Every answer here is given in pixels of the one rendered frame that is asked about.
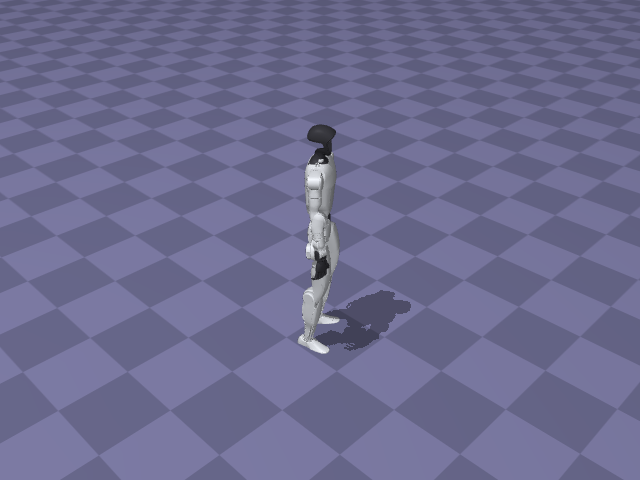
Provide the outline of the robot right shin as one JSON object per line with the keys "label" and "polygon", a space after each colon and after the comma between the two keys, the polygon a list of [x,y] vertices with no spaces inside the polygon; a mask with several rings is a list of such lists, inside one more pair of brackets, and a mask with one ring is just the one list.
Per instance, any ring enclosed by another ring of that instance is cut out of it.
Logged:
{"label": "robot right shin", "polygon": [[[316,304],[312,293],[306,292],[303,294],[302,319],[305,325],[305,341],[311,342],[311,339],[314,339],[313,336],[320,318],[322,303],[323,298]],[[308,337],[310,338],[308,339]]]}

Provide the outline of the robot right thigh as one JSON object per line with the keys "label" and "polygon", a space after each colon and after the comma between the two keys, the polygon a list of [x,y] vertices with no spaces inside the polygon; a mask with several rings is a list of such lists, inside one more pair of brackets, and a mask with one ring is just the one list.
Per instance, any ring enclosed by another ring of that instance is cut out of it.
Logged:
{"label": "robot right thigh", "polygon": [[[317,261],[315,260],[315,255],[314,255],[314,248],[312,246],[313,243],[313,238],[311,239],[311,243],[307,243],[306,245],[306,257],[307,259],[312,259],[312,268],[311,268],[311,278],[315,277],[315,269],[316,269],[316,264]],[[329,249],[328,246],[325,244],[325,249],[326,249],[326,260],[327,263],[329,264],[329,268],[327,269],[327,274],[326,276],[323,276],[323,278],[318,279],[318,280],[312,280],[312,287],[307,288],[304,293],[306,292],[310,292],[313,294],[313,298],[315,300],[315,303],[317,304],[325,295],[329,283],[330,283],[330,278],[331,278],[331,260],[330,260],[330,253],[329,253]],[[303,294],[304,294],[303,293]]]}

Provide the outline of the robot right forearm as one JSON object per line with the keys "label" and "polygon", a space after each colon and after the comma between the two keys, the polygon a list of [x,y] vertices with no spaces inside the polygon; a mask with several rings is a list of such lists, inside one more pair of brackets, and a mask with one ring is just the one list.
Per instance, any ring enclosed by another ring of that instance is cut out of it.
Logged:
{"label": "robot right forearm", "polygon": [[320,214],[314,215],[311,223],[311,233],[313,235],[312,246],[314,248],[314,252],[318,251],[319,258],[326,256],[326,253],[327,253],[325,249],[325,240],[324,240],[325,227],[323,225],[324,225],[324,217]]}

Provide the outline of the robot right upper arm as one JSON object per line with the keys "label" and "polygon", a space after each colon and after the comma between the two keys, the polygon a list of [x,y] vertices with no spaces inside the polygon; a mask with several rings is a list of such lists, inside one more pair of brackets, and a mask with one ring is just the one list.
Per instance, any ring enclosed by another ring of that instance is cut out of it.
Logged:
{"label": "robot right upper arm", "polygon": [[324,185],[324,180],[322,177],[321,171],[311,171],[309,176],[306,179],[306,187],[308,190],[308,199],[309,199],[309,217],[312,222],[313,216],[316,214],[320,214],[324,217],[324,222],[326,215],[323,211],[319,210],[319,207],[322,204],[322,189]]}

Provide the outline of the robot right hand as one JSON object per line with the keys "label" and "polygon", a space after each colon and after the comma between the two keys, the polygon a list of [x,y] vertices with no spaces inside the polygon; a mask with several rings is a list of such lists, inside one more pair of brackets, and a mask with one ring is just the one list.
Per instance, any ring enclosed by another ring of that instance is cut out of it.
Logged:
{"label": "robot right hand", "polygon": [[311,279],[318,280],[323,278],[323,276],[326,276],[327,269],[329,268],[329,264],[327,263],[326,256],[319,258],[318,251],[315,251],[314,254],[315,254],[315,260],[317,261],[316,269],[315,269],[316,273],[315,273],[315,277]]}

